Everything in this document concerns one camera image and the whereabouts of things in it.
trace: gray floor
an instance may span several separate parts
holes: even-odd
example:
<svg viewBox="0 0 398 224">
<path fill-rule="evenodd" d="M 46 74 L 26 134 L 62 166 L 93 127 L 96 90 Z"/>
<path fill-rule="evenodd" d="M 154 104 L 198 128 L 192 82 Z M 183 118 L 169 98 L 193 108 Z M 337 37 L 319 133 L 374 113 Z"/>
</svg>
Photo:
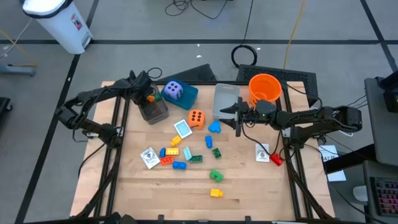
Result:
<svg viewBox="0 0 398 224">
<path fill-rule="evenodd" d="M 94 0 L 76 0 L 84 18 Z M 177 17 L 165 15 L 171 0 L 99 0 L 91 31 L 96 40 L 157 39 L 241 39 L 250 1 L 228 2 L 217 20 L 209 20 L 193 9 Z M 398 39 L 394 12 L 395 0 L 367 0 L 386 40 Z M 195 6 L 215 15 L 222 0 L 194 1 Z M 16 0 L 5 0 L 0 8 L 0 29 L 15 38 L 28 18 Z M 254 0 L 248 39 L 289 39 L 300 10 L 300 1 Z M 49 40 L 52 37 L 33 21 L 23 40 Z M 301 40 L 377 40 L 359 0 L 308 0 L 295 39 Z M 0 45 L 1 51 L 6 45 Z M 91 45 L 78 62 L 68 98 L 78 92 L 98 87 L 104 80 L 117 80 L 136 72 L 160 67 L 164 76 L 209 63 L 220 80 L 235 80 L 238 70 L 230 52 L 234 44 L 149 44 Z M 258 50 L 257 65 L 282 68 L 286 45 L 252 44 Z M 70 68 L 73 55 L 57 44 L 22 44 L 21 47 L 39 62 L 36 77 L 0 76 L 0 96 L 10 97 L 14 110 L 2 122 L 0 132 L 0 224 L 14 222 L 33 168 L 47 134 L 52 114 Z M 398 45 L 389 45 L 398 57 Z M 239 50 L 236 59 L 251 63 L 251 55 Z M 17 50 L 1 63 L 27 63 Z M 363 80 L 386 76 L 392 70 L 380 44 L 376 45 L 292 45 L 287 69 L 317 74 L 319 96 L 324 105 L 351 103 L 364 95 Z M 352 138 L 340 133 L 330 136 L 357 149 L 373 142 L 367 107 L 363 112 L 364 128 Z M 337 145 L 339 151 L 347 149 Z M 26 216 L 27 222 L 67 218 L 77 183 L 77 169 L 83 159 L 85 144 L 74 143 L 71 131 L 58 125 L 37 190 Z M 360 167 L 346 170 L 347 182 L 338 189 L 349 192 L 363 180 Z M 336 216 L 343 220 L 363 221 L 362 215 L 349 208 L 331 191 Z"/>
</svg>

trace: black keyboard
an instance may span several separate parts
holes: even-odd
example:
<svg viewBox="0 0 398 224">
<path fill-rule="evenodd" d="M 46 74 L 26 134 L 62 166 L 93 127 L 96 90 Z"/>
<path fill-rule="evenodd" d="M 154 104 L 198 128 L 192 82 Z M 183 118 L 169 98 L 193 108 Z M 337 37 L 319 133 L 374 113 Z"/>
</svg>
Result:
<svg viewBox="0 0 398 224">
<path fill-rule="evenodd" d="M 371 177 L 371 186 L 377 213 L 398 217 L 398 180 Z"/>
</svg>

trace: wooden tabletop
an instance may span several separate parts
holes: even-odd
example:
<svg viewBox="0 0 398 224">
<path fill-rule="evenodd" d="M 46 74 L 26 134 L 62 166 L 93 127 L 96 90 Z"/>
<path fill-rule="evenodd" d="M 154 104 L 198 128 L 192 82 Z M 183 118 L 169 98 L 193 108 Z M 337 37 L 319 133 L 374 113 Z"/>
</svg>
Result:
<svg viewBox="0 0 398 224">
<path fill-rule="evenodd" d="M 298 90 L 305 91 L 302 82 L 290 82 Z M 167 103 L 169 117 L 154 125 L 143 120 L 137 106 L 130 104 L 127 117 L 124 144 L 119 168 L 118 182 L 113 211 L 128 214 L 138 220 L 155 220 L 165 215 L 166 220 L 294 220 L 294 211 L 285 163 L 277 167 L 273 162 L 256 162 L 255 143 L 243 135 L 235 137 L 235 131 L 222 124 L 222 132 L 209 133 L 208 125 L 213 122 L 211 109 L 215 87 L 196 86 L 198 98 L 192 109 L 205 112 L 205 128 L 193 130 L 180 145 L 176 161 L 185 161 L 182 149 L 188 146 L 193 155 L 203 155 L 203 163 L 187 163 L 186 170 L 174 170 L 171 165 L 156 165 L 149 170 L 140 153 L 153 147 L 159 153 L 162 147 L 170 147 L 171 139 L 177 135 L 174 124 L 187 119 L 188 112 Z M 240 86 L 241 96 L 248 101 L 247 86 Z M 305 95 L 289 89 L 293 111 L 308 109 Z M 98 103 L 94 120 L 110 123 L 115 99 Z M 121 102 L 119 123 L 124 102 Z M 278 132 L 270 126 L 255 125 L 245 129 L 248 136 L 268 144 L 270 151 L 275 148 Z M 222 154 L 215 159 L 206 148 L 205 136 L 213 136 L 213 147 Z M 93 139 L 88 142 L 85 157 L 99 147 L 102 142 Z M 307 144 L 318 147 L 316 140 Z M 71 215 L 76 215 L 96 192 L 104 160 L 103 149 L 92 157 L 81 170 Z M 330 194 L 318 151 L 306 147 L 301 150 L 308 189 L 327 213 L 334 216 Z M 220 183 L 209 178 L 210 170 L 216 169 L 224 175 Z M 210 189 L 224 191 L 223 198 L 210 197 Z M 297 187 L 302 217 L 305 217 L 302 194 Z M 101 214 L 104 214 L 108 192 L 104 194 Z"/>
</svg>

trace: playing card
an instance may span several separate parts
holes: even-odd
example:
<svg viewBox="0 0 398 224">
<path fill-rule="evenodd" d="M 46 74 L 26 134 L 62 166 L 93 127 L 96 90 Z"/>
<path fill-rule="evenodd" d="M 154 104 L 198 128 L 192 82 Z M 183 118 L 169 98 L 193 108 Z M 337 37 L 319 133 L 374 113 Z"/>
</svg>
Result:
<svg viewBox="0 0 398 224">
<path fill-rule="evenodd" d="M 267 149 L 267 152 L 269 152 L 268 144 L 262 144 L 262 146 L 264 146 L 265 149 Z M 257 162 L 269 162 L 268 154 L 265 152 L 265 150 L 259 144 L 256 144 L 256 161 Z"/>
<path fill-rule="evenodd" d="M 141 158 L 145 162 L 145 165 L 148 169 L 156 166 L 156 164 L 160 163 L 159 158 L 156 156 L 156 153 L 153 148 L 148 148 L 143 153 L 141 153 Z"/>
</svg>

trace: orange cup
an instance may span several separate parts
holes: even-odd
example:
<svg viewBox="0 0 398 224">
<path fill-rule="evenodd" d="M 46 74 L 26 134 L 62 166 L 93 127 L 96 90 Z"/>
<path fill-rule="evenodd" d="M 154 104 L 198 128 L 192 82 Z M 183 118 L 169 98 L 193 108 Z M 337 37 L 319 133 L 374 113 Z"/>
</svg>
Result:
<svg viewBox="0 0 398 224">
<path fill-rule="evenodd" d="M 275 101 L 282 93 L 282 87 L 275 77 L 268 74 L 258 74 L 249 82 L 250 103 L 256 105 L 259 100 Z"/>
</svg>

